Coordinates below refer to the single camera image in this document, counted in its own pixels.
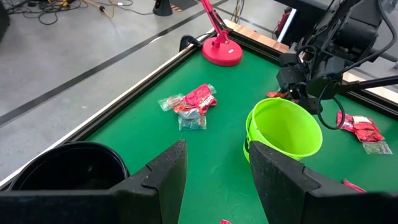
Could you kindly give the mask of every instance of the pink lamp base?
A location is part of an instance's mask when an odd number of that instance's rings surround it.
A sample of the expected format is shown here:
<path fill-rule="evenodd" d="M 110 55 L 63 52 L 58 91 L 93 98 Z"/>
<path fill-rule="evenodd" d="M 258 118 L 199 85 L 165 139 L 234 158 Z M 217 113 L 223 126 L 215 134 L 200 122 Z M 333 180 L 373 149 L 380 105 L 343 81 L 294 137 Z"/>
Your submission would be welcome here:
<path fill-rule="evenodd" d="M 213 46 L 216 37 L 209 38 L 203 43 L 201 52 L 205 59 L 209 62 L 220 66 L 234 66 L 237 65 L 243 57 L 241 46 L 229 40 L 227 44 L 220 44 L 220 47 Z"/>

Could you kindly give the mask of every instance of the red snack packet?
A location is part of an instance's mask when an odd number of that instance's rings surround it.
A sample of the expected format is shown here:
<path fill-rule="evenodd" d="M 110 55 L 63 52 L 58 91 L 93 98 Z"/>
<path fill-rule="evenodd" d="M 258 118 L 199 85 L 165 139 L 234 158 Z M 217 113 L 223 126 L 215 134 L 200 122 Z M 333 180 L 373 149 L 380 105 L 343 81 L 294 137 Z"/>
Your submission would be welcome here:
<path fill-rule="evenodd" d="M 269 98 L 275 98 L 275 97 L 285 98 L 287 95 L 288 95 L 288 93 L 279 93 L 278 91 L 273 91 L 273 92 L 267 93 L 267 96 Z"/>
<path fill-rule="evenodd" d="M 174 109 L 176 113 L 187 108 L 198 108 L 199 113 L 204 115 L 209 106 L 217 104 L 216 98 L 211 94 L 211 90 L 207 84 L 202 84 L 195 90 L 192 90 L 184 96 L 184 104 Z"/>
<path fill-rule="evenodd" d="M 220 224 L 232 224 L 230 221 L 227 221 L 227 220 L 222 220 L 221 222 L 220 222 Z"/>
<path fill-rule="evenodd" d="M 341 117 L 341 111 L 337 112 L 337 124 L 340 124 Z M 372 119 L 364 116 L 351 116 L 346 114 L 341 129 L 355 133 L 356 137 L 362 142 L 378 142 L 384 140 L 384 137 L 380 134 L 380 130 L 376 127 Z"/>
<path fill-rule="evenodd" d="M 340 124 L 341 122 L 341 111 L 337 112 L 337 125 Z M 351 133 L 355 133 L 355 129 L 354 129 L 354 119 L 352 116 L 346 114 L 345 116 L 345 120 L 344 120 L 344 124 L 342 125 L 342 127 L 340 129 L 344 129 L 347 130 Z"/>
<path fill-rule="evenodd" d="M 357 192 L 365 193 L 366 191 L 362 189 L 361 187 L 358 187 L 357 185 L 349 182 L 347 179 L 343 180 L 343 184 L 345 186 L 351 187 L 352 189 L 356 190 Z"/>

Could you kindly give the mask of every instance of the green plastic bucket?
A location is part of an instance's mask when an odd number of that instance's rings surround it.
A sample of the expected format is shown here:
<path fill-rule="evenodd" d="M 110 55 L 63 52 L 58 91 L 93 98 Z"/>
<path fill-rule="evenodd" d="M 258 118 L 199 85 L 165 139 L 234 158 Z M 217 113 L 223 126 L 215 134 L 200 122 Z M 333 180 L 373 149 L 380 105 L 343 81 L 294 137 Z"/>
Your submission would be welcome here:
<path fill-rule="evenodd" d="M 255 105 L 246 120 L 243 152 L 249 161 L 249 142 L 265 145 L 301 160 L 322 145 L 322 132 L 313 116 L 301 106 L 282 98 L 268 98 Z"/>

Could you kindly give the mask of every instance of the black trash bin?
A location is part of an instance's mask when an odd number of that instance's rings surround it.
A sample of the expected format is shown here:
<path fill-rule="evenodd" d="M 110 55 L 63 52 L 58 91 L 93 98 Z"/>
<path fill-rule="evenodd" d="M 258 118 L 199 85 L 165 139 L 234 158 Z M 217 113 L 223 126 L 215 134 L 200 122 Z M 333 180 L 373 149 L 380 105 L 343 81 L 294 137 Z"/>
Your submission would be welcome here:
<path fill-rule="evenodd" d="M 128 177 L 126 165 L 112 149 L 94 142 L 72 142 L 34 159 L 9 190 L 109 189 Z"/>

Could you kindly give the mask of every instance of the gray floor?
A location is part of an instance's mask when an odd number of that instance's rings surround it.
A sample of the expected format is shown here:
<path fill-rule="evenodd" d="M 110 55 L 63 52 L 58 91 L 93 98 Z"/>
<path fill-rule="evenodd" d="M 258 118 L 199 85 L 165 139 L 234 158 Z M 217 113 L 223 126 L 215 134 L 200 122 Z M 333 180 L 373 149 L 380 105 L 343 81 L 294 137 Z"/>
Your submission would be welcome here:
<path fill-rule="evenodd" d="M 236 4 L 211 3 L 224 19 Z M 150 12 L 153 5 L 137 0 L 130 8 Z M 273 0 L 246 1 L 241 24 L 271 37 L 284 8 Z M 174 56 L 182 35 L 197 36 L 211 27 L 201 4 L 170 17 L 116 9 L 111 22 L 93 7 L 58 17 L 45 26 L 13 15 L 1 42 L 0 180 Z M 98 71 L 86 77 L 92 68 Z M 41 104 L 34 101 L 48 96 Z M 20 115 L 9 120 L 10 111 Z"/>

